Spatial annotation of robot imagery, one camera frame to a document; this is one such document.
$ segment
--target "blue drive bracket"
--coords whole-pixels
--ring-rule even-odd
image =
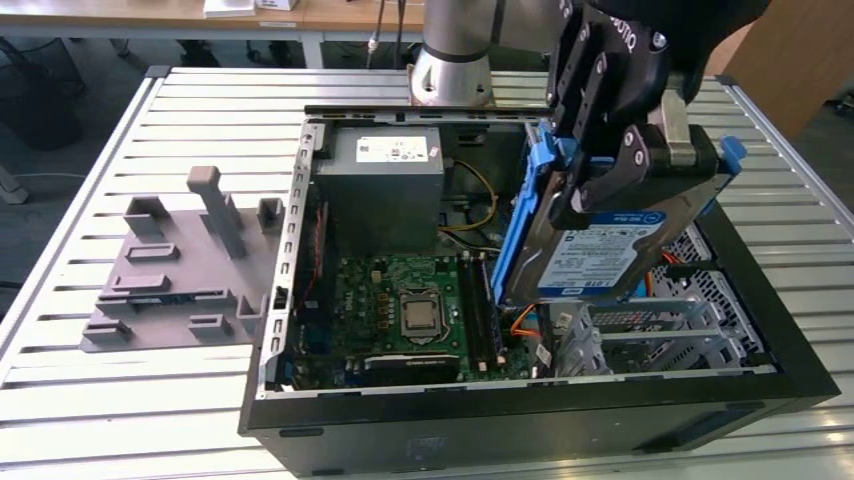
[[[498,256],[498,262],[495,263],[492,278],[490,280],[496,303],[500,302],[504,293],[504,283],[510,275],[512,260],[522,247],[524,232],[527,231],[528,223],[539,205],[536,176],[539,175],[540,167],[552,163],[558,158],[562,158],[563,161],[568,163],[575,153],[575,139],[556,138],[550,130],[548,125],[540,122],[536,129],[536,138],[531,140],[524,182],[522,183],[519,196],[516,197],[516,205],[510,219],[510,226],[507,227],[502,253]]]
[[[720,149],[723,150],[722,173],[726,173],[728,175],[728,178],[723,185],[720,185],[720,188],[715,193],[715,197],[718,193],[723,191],[738,174],[742,173],[742,160],[747,156],[747,149],[744,148],[744,145],[742,145],[740,140],[732,136],[724,135],[723,137],[720,137]],[[703,210],[699,212],[700,216],[708,213],[714,202],[715,200],[712,198],[703,207]]]

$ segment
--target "metal table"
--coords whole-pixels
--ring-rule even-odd
[[[495,73],[503,105],[538,105],[544,77]],[[184,178],[216,165],[237,206],[287,195],[305,104],[400,105],[399,72],[184,69],[147,78],[0,327],[0,470],[21,478],[285,478],[237,436],[249,346],[85,354],[80,332],[119,253],[132,195],[200,208]],[[482,467],[426,477],[851,478],[854,221],[738,88],[690,107],[738,136],[744,172],[720,195],[842,395],[679,455]]]

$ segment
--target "wooden desk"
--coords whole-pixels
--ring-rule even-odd
[[[407,6],[403,41],[422,40],[423,0]],[[365,41],[379,0],[301,0],[289,11],[256,9],[252,17],[204,18],[204,0],[1,0],[0,35],[79,38],[293,40],[305,66],[323,68],[320,43]],[[383,31],[396,30],[398,5],[387,1]]]
[[[403,17],[403,31],[422,32],[424,28],[424,3],[428,0],[408,1]],[[309,0],[303,16],[303,28],[312,30],[355,30],[372,32],[379,15],[379,0]],[[387,0],[383,12],[386,32],[398,31],[398,2]]]
[[[289,12],[259,8],[252,17],[204,18],[204,0],[3,0],[0,25],[240,29],[291,22],[299,28],[307,3]]]

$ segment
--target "white label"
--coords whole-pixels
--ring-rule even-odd
[[[555,321],[555,327],[556,328],[567,328],[570,326],[570,322],[571,321],[572,321],[572,315],[570,315],[568,313],[563,312],[558,316],[558,320]]]
[[[542,343],[536,346],[536,358],[547,367],[551,367],[551,352]]]
[[[361,137],[356,142],[356,162],[426,162],[427,137]]]
[[[257,22],[257,24],[269,28],[296,28],[296,23],[293,22]]]
[[[563,232],[536,285],[540,295],[606,293],[638,256],[634,243],[651,235],[663,221],[660,212],[602,214],[602,223],[591,224],[587,230]]]
[[[638,45],[638,37],[635,32],[631,31],[631,26],[626,23],[624,20],[619,18],[611,17],[611,23],[616,27],[616,33],[619,33],[620,37],[623,37],[623,42],[626,42],[626,47],[628,48],[628,53],[635,51],[635,46]]]

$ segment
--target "desk leg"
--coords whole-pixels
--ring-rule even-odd
[[[321,32],[300,32],[299,41],[303,44],[303,54],[305,55],[305,68],[323,68],[323,43]]]

